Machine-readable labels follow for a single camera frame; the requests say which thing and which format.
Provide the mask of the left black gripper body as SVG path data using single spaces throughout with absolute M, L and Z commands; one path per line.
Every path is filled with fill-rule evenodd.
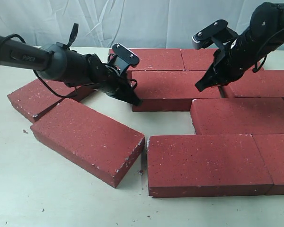
M 133 80 L 127 77 L 126 71 L 135 65 L 135 58 L 125 60 L 119 54 L 111 53 L 108 59 L 103 63 L 95 54 L 88 57 L 89 82 L 85 85 L 121 101 L 134 101 L 135 87 L 130 85 Z

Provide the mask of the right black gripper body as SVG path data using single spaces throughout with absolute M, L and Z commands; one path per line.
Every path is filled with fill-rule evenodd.
M 258 62 L 266 58 L 263 45 L 266 36 L 253 37 L 249 30 L 244 31 L 234 41 L 228 43 L 224 49 L 224 56 L 220 54 L 214 57 L 214 62 L 207 71 L 216 75 L 217 86 L 225 86 L 237 81 L 248 70 L 258 72 L 263 64 Z

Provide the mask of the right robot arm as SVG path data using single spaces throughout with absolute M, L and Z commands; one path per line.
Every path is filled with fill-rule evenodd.
M 258 72 L 260 60 L 284 44 L 284 3 L 264 2 L 252 13 L 248 27 L 238 34 L 224 19 L 214 21 L 192 36 L 196 50 L 217 46 L 213 62 L 195 84 L 199 91 L 226 86 L 252 69 Z

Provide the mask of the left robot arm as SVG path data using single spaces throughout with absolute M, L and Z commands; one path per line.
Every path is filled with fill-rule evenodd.
M 109 97 L 139 106 L 142 100 L 127 77 L 127 69 L 136 67 L 139 57 L 116 43 L 113 54 L 103 63 L 96 54 L 80 54 L 68 44 L 48 44 L 41 48 L 26 44 L 17 34 L 0 36 L 0 65 L 33 70 L 37 78 L 58 81 L 67 87 L 88 86 Z

